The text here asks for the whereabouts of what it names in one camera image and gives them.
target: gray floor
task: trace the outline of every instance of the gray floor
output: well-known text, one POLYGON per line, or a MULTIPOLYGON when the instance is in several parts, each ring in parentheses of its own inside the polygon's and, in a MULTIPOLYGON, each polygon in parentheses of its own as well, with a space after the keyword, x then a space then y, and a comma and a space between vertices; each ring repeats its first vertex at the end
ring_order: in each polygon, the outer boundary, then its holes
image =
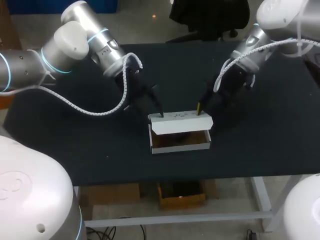
MULTIPOLYGON (((188 34, 187 27, 168 18, 170 0, 119 0, 115 14, 99 14, 100 21, 108 27, 120 44, 162 43, 188 34)), ((255 22, 255 12, 260 0, 248 0, 251 17, 248 26, 239 30, 237 39, 242 39, 255 22)), ((60 26, 60 16, 14 15, 14 25, 25 49, 40 48, 60 26)), ((6 111, 0 111, 0 124, 6 111)), ((287 176, 265 177, 266 187, 272 201, 284 187, 287 176)), ((176 212, 161 212, 157 201, 143 200, 137 204, 95 206, 93 219, 119 217, 159 216, 184 213, 230 213, 257 210, 252 188, 246 178, 218 179, 219 200, 210 200, 206 206, 176 212)), ((285 240, 283 228, 273 233, 263 233, 261 221, 224 221, 206 223, 163 224, 146 226, 149 240, 244 240, 246 230, 259 232, 260 240, 285 240)), ((141 229, 137 226, 118 227, 115 240, 141 240, 141 229)))

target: chair wheel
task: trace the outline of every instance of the chair wheel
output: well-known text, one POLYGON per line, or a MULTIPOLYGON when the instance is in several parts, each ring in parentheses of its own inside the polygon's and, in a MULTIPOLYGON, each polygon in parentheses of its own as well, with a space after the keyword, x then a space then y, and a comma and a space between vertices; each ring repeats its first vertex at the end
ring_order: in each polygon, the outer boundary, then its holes
POLYGON ((230 31, 229 36, 230 38, 235 38, 236 36, 238 36, 238 32, 235 29, 233 29, 230 31))

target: blue wall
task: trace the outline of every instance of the blue wall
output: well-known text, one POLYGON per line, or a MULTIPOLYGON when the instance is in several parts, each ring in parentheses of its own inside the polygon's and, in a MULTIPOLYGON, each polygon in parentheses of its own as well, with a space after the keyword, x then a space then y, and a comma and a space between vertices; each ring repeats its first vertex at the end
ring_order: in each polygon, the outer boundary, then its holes
MULTIPOLYGON (((62 14, 76 0, 7 0, 10 14, 62 14)), ((98 14, 117 11, 118 0, 86 0, 98 14)))

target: cardboard box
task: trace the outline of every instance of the cardboard box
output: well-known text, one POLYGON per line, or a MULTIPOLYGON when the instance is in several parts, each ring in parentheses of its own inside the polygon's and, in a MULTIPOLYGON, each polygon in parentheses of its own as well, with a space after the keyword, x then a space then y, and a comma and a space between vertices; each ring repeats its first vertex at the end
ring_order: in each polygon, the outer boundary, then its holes
POLYGON ((159 194, 159 207, 162 210, 182 210, 182 209, 193 209, 203 206, 206 202, 206 194, 203 189, 203 185, 200 182, 168 182, 168 183, 158 183, 158 194, 159 194), (191 190, 189 193, 184 195, 175 195, 176 192, 171 192, 168 194, 166 190, 166 185, 186 185, 192 188, 197 184, 198 190, 191 190))
POLYGON ((212 117, 196 111, 150 114, 149 139, 152 154, 209 149, 212 117))
POLYGON ((136 203, 140 201, 138 183, 89 186, 85 192, 86 200, 83 199, 83 202, 87 206, 136 203))
MULTIPOLYGON (((5 0, 0 1, 0 51, 7 49, 22 49, 17 31, 11 21, 5 0)), ((7 109, 13 96, 0 98, 0 110, 7 109)))

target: white cable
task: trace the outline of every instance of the white cable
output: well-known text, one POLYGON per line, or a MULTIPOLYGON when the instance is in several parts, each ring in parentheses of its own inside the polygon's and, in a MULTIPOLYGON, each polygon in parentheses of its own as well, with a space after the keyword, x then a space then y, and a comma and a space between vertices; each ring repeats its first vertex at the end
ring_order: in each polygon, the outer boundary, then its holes
MULTIPOLYGON (((270 49, 276 46, 280 46, 280 45, 285 45, 285 44, 291 44, 291 43, 297 43, 299 40, 295 39, 295 38, 291 38, 291 39, 286 39, 286 40, 282 40, 282 41, 276 41, 276 42, 272 42, 260 47, 257 47, 251 51, 248 51, 247 53, 237 57, 235 60, 233 60, 231 63, 228 64, 228 66, 226 66, 223 71, 220 72, 219 76, 216 78, 215 83, 214 83, 214 87, 213 87, 213 91, 216 93, 221 85, 221 80, 222 77, 224 76, 224 74, 233 66, 235 65, 237 62, 239 62, 241 59, 247 57, 248 55, 254 54, 256 52, 265 50, 265 49, 270 49)), ((301 43, 303 44, 311 44, 313 46, 316 47, 320 47, 320 43, 317 41, 312 41, 312 40, 308 40, 308 39, 301 39, 301 43)))
POLYGON ((121 106, 124 104, 126 97, 127 97, 127 62, 128 62, 128 58, 132 56, 135 58, 135 60, 137 61, 139 68, 143 68, 143 64, 140 61, 140 59, 138 58, 137 55, 135 55, 134 53, 130 52, 128 54, 126 54, 124 56, 123 59, 123 66, 122 66, 122 76, 123 76, 123 95, 122 98, 120 100, 120 102, 118 103, 117 106, 115 106, 113 109, 106 111, 106 112, 91 112, 91 111, 87 111, 82 109, 81 107, 76 106, 75 104, 73 104, 72 102, 70 102, 69 100, 67 100, 65 97, 61 96, 60 94, 52 91, 51 89, 48 89, 46 87, 43 86, 38 86, 38 85, 34 85, 34 86, 29 86, 29 87, 25 87, 25 88, 21 88, 21 89, 17 89, 17 90, 13 90, 13 91, 9 91, 9 92, 0 92, 0 97, 2 96, 11 96, 20 92, 23 92, 25 90, 30 90, 30 89, 40 89, 43 90, 53 96, 55 96, 56 98, 62 100, 63 102, 65 102, 66 104, 68 104, 70 107, 74 108, 75 110, 83 113, 83 114, 87 114, 87 115, 91 115, 91 116, 107 116, 110 115, 114 112, 116 112, 118 109, 121 108, 121 106))
POLYGON ((298 22, 296 24, 296 33, 297 33, 297 39, 298 42, 296 43, 297 47, 298 47, 298 56, 301 57, 302 56, 302 42, 301 42, 301 24, 302 24, 302 16, 305 12, 306 9, 306 5, 307 5, 308 1, 304 1, 303 5, 301 6, 301 10, 298 13, 298 22))
POLYGON ((221 67, 220 73, 226 68, 226 66, 230 63, 231 59, 229 58, 227 61, 224 62, 224 64, 221 67))

